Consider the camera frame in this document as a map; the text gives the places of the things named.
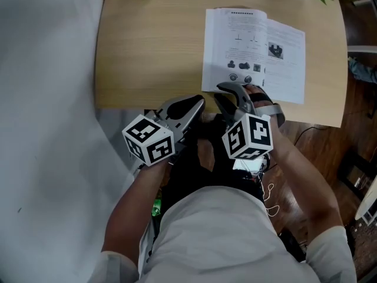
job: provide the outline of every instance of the wooden table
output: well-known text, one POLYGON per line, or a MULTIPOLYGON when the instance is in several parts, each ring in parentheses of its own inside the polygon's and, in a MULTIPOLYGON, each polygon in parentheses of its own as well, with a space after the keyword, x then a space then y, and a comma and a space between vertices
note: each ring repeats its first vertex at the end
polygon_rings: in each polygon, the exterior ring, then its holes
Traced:
MULTIPOLYGON (((99 108, 158 108, 201 93, 207 8, 260 9, 306 33, 305 104, 280 102, 293 121, 340 127, 347 45, 338 0, 105 0, 98 34, 99 108)), ((218 112, 210 94, 206 110, 218 112)))

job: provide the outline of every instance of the hand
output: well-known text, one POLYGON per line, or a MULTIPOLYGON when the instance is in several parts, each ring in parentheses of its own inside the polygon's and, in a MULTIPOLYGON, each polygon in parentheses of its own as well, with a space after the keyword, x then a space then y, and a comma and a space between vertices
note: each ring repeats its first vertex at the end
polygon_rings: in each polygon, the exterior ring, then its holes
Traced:
MULTIPOLYGON (((248 94, 263 93, 263 91, 261 89, 259 89, 258 87, 255 87, 253 85, 247 85, 245 87, 245 89, 246 89, 246 92, 248 94)), ((272 103, 270 101, 258 101, 258 102, 255 102, 253 104, 256 108, 272 105, 272 103)), ((271 132, 272 132, 273 144, 274 144, 274 147, 276 147, 280 143, 281 139, 284 138, 284 137, 283 137, 282 133, 280 132, 279 127, 277 126, 276 116, 271 116, 270 123, 271 123, 271 132)))

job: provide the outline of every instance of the white t-shirt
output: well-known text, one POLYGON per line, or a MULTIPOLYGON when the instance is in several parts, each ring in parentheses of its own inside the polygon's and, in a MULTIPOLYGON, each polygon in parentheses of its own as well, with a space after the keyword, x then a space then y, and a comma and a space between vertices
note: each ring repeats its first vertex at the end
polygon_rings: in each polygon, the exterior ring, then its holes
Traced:
POLYGON ((342 226, 317 236, 306 263, 298 263, 261 201, 241 190, 209 186, 166 212, 140 278, 127 257, 103 252, 89 282, 354 283, 356 272, 342 226))

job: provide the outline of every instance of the sleeve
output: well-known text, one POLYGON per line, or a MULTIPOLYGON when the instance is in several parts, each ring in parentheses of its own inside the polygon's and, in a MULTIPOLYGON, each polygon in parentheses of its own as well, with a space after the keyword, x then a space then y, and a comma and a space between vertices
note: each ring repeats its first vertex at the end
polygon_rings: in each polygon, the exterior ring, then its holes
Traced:
POLYGON ((356 271, 343 226, 318 235, 308 246, 306 262, 321 283, 355 283, 356 271))
POLYGON ((134 283, 139 273, 136 265, 116 252, 101 252, 88 283, 134 283))

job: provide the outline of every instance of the black pants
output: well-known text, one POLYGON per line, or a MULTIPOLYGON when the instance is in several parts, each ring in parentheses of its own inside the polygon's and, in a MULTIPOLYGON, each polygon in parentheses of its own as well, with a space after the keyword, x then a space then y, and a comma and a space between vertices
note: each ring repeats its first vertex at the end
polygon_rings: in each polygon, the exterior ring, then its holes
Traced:
POLYGON ((200 165, 197 139, 186 147, 173 166, 168 185, 162 188, 161 215, 187 195, 205 186, 227 186, 240 189, 263 201, 259 184, 244 179, 246 172, 233 170, 234 160, 229 159, 221 136, 209 138, 214 151, 213 171, 200 165))

